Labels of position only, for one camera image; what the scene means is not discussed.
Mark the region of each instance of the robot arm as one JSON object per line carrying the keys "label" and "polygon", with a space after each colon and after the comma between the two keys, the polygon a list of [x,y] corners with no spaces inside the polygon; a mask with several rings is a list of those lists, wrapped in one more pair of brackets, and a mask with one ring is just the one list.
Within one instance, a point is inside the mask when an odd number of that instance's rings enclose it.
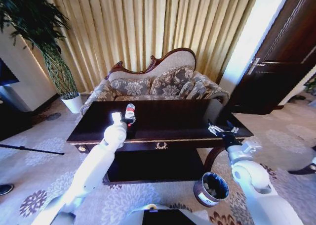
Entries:
{"label": "robot arm", "polygon": [[221,136],[225,142],[228,157],[232,166],[234,180],[240,185],[246,196],[246,205],[256,225],[303,225],[292,206],[271,184],[268,172],[253,161],[250,152],[257,146],[250,142],[239,143],[234,134],[225,132],[217,126],[210,125],[209,130]]}
{"label": "robot arm", "polygon": [[[128,109],[125,118],[128,115],[134,123],[134,112]],[[112,119],[114,123],[106,128],[103,140],[93,147],[79,166],[66,193],[51,200],[32,225],[73,224],[75,215],[72,212],[102,183],[103,176],[113,163],[115,151],[123,146],[126,139],[127,125],[122,121],[121,113],[113,113]]]}

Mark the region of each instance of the curtain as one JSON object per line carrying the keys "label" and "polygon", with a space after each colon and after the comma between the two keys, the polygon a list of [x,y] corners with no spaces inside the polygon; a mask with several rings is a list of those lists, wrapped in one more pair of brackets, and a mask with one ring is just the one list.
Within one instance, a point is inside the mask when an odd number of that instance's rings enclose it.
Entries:
{"label": "curtain", "polygon": [[178,47],[218,82],[255,0],[51,0],[68,17],[60,41],[79,91],[91,91],[120,60],[141,71]]}

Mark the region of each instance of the sofa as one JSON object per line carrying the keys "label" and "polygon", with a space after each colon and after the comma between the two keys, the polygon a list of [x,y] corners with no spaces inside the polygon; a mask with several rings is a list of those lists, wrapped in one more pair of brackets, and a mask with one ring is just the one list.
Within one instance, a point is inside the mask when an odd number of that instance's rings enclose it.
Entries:
{"label": "sofa", "polygon": [[227,91],[196,71],[197,59],[191,49],[177,48],[162,58],[151,56],[151,60],[141,72],[117,63],[82,106],[81,115],[94,101],[215,98],[223,105],[228,102]]}

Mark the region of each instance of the dark wooden coffee table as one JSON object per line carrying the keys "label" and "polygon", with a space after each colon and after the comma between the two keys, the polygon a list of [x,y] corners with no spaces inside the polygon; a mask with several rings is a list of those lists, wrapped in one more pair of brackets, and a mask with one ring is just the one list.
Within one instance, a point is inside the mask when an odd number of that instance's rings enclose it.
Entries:
{"label": "dark wooden coffee table", "polygon": [[[67,142],[89,153],[112,124],[111,113],[124,115],[128,103],[135,105],[136,122],[116,152],[105,184],[198,180],[224,150],[222,139],[207,130],[208,119],[223,129],[229,120],[239,127],[240,141],[253,136],[215,99],[107,101],[92,103]],[[204,165],[197,148],[213,148]]]}

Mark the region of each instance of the dark wooden door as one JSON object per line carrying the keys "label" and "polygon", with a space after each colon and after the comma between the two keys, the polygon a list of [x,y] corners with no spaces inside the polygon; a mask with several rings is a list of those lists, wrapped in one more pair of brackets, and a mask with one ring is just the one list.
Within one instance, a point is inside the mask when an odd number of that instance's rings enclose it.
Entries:
{"label": "dark wooden door", "polygon": [[315,64],[316,0],[287,0],[232,94],[232,111],[269,114]]}

